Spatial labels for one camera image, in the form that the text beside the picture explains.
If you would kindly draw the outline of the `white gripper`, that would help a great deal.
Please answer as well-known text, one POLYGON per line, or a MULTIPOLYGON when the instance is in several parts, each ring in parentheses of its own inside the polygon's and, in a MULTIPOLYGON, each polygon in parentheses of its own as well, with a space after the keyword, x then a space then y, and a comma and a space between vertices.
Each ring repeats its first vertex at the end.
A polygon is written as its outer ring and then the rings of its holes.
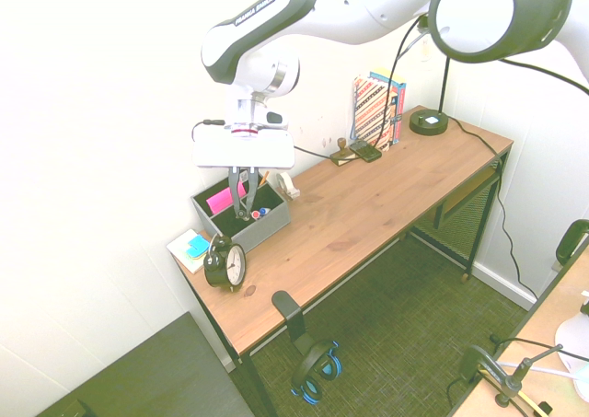
POLYGON ((237 219, 243 217, 238 167, 247 168, 245 218, 250 218, 259 186, 257 168, 292 168, 295 164, 294 142, 292 136, 283 130, 262 130, 255 137, 237 137, 226 130, 198 130, 192 161, 201 168, 230 168, 228 188, 237 219))

